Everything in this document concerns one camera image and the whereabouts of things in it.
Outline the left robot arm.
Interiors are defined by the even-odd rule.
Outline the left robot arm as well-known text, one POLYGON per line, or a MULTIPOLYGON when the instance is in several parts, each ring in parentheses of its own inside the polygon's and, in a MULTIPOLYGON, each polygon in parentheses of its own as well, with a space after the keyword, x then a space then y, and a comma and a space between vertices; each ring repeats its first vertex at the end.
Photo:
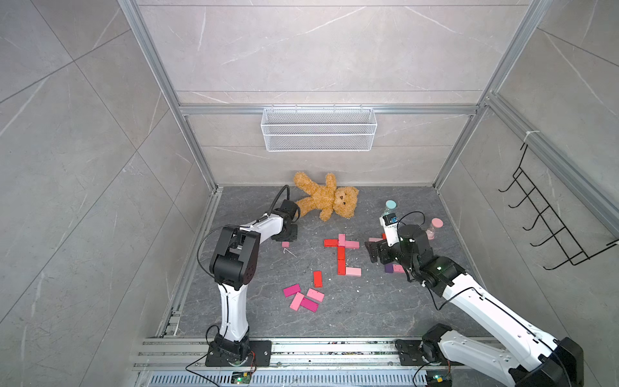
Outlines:
POLYGON ((221 300, 222 322, 213 351, 232 365, 245 363, 251 355, 247 293, 256 274, 260 245, 266 240, 296 240, 300 216, 299 206, 286 199, 252 223, 221 228, 208 269, 221 300))

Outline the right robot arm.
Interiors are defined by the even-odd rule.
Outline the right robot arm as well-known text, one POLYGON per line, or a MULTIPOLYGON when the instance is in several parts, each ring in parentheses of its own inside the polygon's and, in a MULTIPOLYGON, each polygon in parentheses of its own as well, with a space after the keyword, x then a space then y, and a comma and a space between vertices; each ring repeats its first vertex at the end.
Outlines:
POLYGON ((490 346, 438 323, 422 336, 416 351, 426 365, 463 364, 505 386, 584 385, 585 356, 578 343, 535 327, 453 259, 434 254, 421 226, 401 224, 393 213, 383 214, 380 225, 385 237, 365 245, 373 263, 401 265, 408 282, 461 309, 502 345, 490 346))

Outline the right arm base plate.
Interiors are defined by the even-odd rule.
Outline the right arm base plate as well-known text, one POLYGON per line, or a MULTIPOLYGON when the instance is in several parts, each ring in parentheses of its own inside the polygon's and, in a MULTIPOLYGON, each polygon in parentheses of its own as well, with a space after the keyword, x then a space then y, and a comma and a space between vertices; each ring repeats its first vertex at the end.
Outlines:
POLYGON ((419 340, 394 340, 400 364, 402 366, 463 366, 463 364, 447 361, 442 350, 438 346, 438 340, 419 339, 419 340))

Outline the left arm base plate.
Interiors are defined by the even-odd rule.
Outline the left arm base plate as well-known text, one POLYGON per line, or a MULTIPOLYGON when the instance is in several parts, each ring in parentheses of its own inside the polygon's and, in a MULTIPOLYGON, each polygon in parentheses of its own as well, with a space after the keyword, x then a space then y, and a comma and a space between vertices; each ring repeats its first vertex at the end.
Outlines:
POLYGON ((272 341, 245 340, 239 343, 213 342, 206 355, 206 367, 256 366, 268 367, 272 356, 272 341))

